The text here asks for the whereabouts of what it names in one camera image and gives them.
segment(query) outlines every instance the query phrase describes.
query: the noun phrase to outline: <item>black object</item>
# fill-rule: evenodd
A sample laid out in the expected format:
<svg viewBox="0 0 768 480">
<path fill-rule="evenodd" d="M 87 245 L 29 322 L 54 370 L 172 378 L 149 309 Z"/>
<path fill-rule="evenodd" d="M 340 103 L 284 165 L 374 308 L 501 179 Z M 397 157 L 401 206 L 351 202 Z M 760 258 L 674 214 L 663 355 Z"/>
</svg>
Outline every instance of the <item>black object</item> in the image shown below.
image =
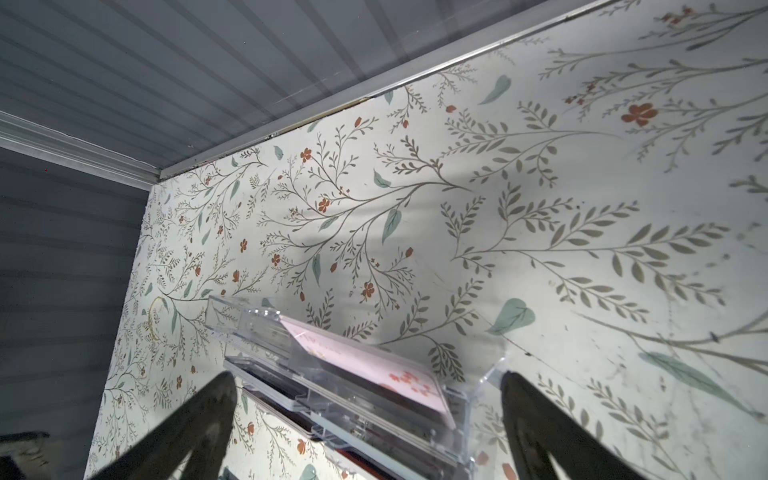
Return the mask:
<svg viewBox="0 0 768 480">
<path fill-rule="evenodd" d="M 216 480 L 236 406 L 234 377 L 222 372 L 91 480 L 168 478 L 189 451 L 180 480 Z"/>
<path fill-rule="evenodd" d="M 518 373 L 502 379 L 502 408 L 520 480 L 558 480 L 549 454 L 571 480 L 644 480 Z"/>
</svg>

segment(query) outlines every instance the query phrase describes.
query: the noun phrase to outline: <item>teal leaf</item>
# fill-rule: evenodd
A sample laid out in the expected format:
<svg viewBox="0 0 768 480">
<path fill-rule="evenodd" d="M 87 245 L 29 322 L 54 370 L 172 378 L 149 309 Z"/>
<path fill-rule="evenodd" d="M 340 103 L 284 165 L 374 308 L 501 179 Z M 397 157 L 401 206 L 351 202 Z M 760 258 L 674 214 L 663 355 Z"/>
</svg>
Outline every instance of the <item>teal leaf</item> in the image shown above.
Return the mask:
<svg viewBox="0 0 768 480">
<path fill-rule="evenodd" d="M 317 480 L 317 470 L 315 470 L 315 465 L 309 463 L 304 467 L 304 471 L 301 472 L 299 480 Z"/>
<path fill-rule="evenodd" d="M 498 313 L 496 322 L 486 332 L 491 335 L 504 335 L 511 330 L 531 325 L 535 320 L 536 314 L 525 305 L 524 301 L 512 298 L 507 300 L 502 311 Z"/>
<path fill-rule="evenodd" d="M 330 227 L 330 226 L 331 226 L 331 223 L 333 223 L 333 222 L 335 222 L 335 221 L 336 221 L 336 218 L 338 218 L 338 217 L 331 217 L 331 218 L 329 218 L 328 220 L 324 221 L 324 222 L 323 222 L 323 223 L 320 225 L 320 229 L 321 229 L 321 230 L 323 230 L 323 229 L 326 229 L 326 228 Z"/>
<path fill-rule="evenodd" d="M 485 97 L 485 100 L 481 101 L 479 104 L 489 104 L 492 101 L 498 100 L 498 98 L 501 97 L 504 92 L 509 90 L 510 85 L 512 85 L 512 80 L 510 80 L 508 76 L 502 75 L 496 81 L 496 86 L 493 87 L 493 90 L 491 90 L 491 93 L 488 94 L 488 97 Z"/>
<path fill-rule="evenodd" d="M 704 375 L 702 372 L 696 370 L 694 367 L 682 363 L 680 360 L 671 356 L 664 355 L 663 353 L 645 353 L 639 354 L 640 358 L 650 363 L 653 366 L 657 366 L 662 370 L 666 370 L 674 378 L 680 380 L 686 385 L 692 386 L 695 389 L 699 389 L 702 392 L 709 393 L 719 397 L 738 409 L 744 412 L 750 413 L 743 405 L 739 403 L 734 397 L 723 388 L 717 385 L 710 377 Z"/>
<path fill-rule="evenodd" d="M 320 285 L 320 254 L 318 253 L 312 259 L 312 273 L 315 274 L 315 281 Z"/>
<path fill-rule="evenodd" d="M 389 211 L 389 214 L 386 216 L 386 222 L 384 222 L 384 231 L 382 232 L 382 245 L 384 244 L 384 240 L 392 235 L 392 232 L 395 231 L 395 228 L 400 225 L 401 218 L 402 214 L 400 213 L 400 210 L 393 208 Z"/>
<path fill-rule="evenodd" d="M 230 200 L 232 200 L 232 197 L 235 196 L 238 188 L 240 188 L 240 181 L 235 180 L 235 184 L 232 186 L 232 193 L 230 194 Z"/>
<path fill-rule="evenodd" d="M 388 188 L 390 185 L 392 185 L 392 182 L 384 180 L 376 170 L 373 171 L 373 183 L 381 188 Z"/>
</svg>

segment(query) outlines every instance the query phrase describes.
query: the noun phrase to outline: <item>clear plastic organizer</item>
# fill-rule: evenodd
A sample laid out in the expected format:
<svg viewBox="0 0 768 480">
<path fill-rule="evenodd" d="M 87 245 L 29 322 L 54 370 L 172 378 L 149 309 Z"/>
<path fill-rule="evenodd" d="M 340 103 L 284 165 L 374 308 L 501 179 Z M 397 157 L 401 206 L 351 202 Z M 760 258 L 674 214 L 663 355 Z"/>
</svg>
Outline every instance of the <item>clear plastic organizer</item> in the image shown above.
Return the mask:
<svg viewBox="0 0 768 480">
<path fill-rule="evenodd" d="M 445 414 L 310 355 L 280 320 L 274 308 L 217 296 L 208 300 L 206 327 L 227 344 L 223 366 L 243 380 L 254 402 L 311 439 L 358 452 L 396 478 L 493 478 L 497 442 L 479 431 L 485 422 L 480 407 L 500 396 L 488 381 L 497 375 L 493 368 L 471 386 L 438 381 L 451 417 L 446 422 Z M 401 360 L 326 331 L 317 334 L 382 361 Z"/>
</svg>

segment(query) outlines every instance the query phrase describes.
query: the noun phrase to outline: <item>orange flower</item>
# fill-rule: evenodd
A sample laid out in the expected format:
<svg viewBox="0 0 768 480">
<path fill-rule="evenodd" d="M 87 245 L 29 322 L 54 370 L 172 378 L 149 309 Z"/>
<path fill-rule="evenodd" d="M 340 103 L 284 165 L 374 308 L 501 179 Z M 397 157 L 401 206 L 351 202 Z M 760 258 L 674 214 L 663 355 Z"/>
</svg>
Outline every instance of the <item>orange flower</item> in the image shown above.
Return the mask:
<svg viewBox="0 0 768 480">
<path fill-rule="evenodd" d="M 364 288 L 362 289 L 362 297 L 364 300 L 368 300 L 373 295 L 374 289 L 373 289 L 373 283 L 366 282 Z"/>
<path fill-rule="evenodd" d="M 328 210 L 328 207 L 331 205 L 331 200 L 328 200 L 327 198 L 323 198 L 320 201 L 320 206 L 317 208 L 317 210 L 320 210 L 321 212 L 325 213 L 326 210 Z"/>
<path fill-rule="evenodd" d="M 507 480 L 518 480 L 518 476 L 515 474 L 515 470 L 511 465 L 505 463 L 502 465 L 502 468 L 504 469 L 504 476 L 507 477 Z"/>
<path fill-rule="evenodd" d="M 475 463 L 477 463 L 481 467 L 486 463 L 488 463 L 488 454 L 485 452 L 480 452 L 480 455 L 478 455 L 478 458 L 475 460 Z"/>
<path fill-rule="evenodd" d="M 621 120 L 631 123 L 636 121 L 638 125 L 644 127 L 648 124 L 648 119 L 658 115 L 659 112 L 654 110 L 652 104 L 642 104 L 639 107 L 637 105 L 629 106 L 629 113 L 621 115 Z"/>
</svg>

